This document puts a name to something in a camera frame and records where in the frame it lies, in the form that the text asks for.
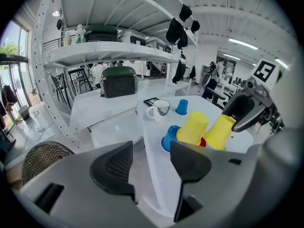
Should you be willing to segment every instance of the mug handle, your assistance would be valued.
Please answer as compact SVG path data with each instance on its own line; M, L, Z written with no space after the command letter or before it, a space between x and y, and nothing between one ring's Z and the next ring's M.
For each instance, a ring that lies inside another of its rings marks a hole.
M150 118L152 118L152 119L154 119L154 116L150 116L150 115L149 115L149 111L150 111L151 109L153 109L153 107L154 107L153 105L150 106L150 107L147 109L147 111L146 111L148 117L150 117Z

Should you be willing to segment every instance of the blue cup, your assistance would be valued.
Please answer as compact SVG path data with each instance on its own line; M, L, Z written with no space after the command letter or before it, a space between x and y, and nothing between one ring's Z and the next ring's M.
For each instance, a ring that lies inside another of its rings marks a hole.
M161 141L162 143L161 145L164 148L164 150L170 152L170 142L177 141L176 133L177 130L179 130L180 128L181 127L174 125L168 129L166 136L164 136Z
M176 108L176 112L179 115L186 115L187 114L187 107L188 107L188 101L187 100L180 100L180 103L178 105L178 107Z

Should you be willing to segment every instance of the green foliage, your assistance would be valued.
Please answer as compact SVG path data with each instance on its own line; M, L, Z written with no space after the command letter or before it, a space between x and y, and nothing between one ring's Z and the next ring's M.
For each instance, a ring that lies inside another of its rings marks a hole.
M10 42L7 45L3 43L2 47L0 48L0 53L17 55L17 45L14 42Z

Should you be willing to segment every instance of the white mug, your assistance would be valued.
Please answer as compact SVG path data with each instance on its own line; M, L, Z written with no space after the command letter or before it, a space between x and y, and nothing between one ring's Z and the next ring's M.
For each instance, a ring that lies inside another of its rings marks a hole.
M153 116L149 115L149 111L153 109ZM153 102L153 105L147 109L148 117L154 119L158 123L165 121L165 118L169 112L170 103L164 100L157 100Z

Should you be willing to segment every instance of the green lid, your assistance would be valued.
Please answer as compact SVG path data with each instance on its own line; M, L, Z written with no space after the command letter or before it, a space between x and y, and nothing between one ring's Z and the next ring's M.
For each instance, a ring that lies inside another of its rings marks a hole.
M126 77L134 74L136 74L135 70L129 66L115 66L105 69L101 74L101 78Z
M110 25L89 25L86 27L84 36L90 33L106 33L117 35L117 29Z

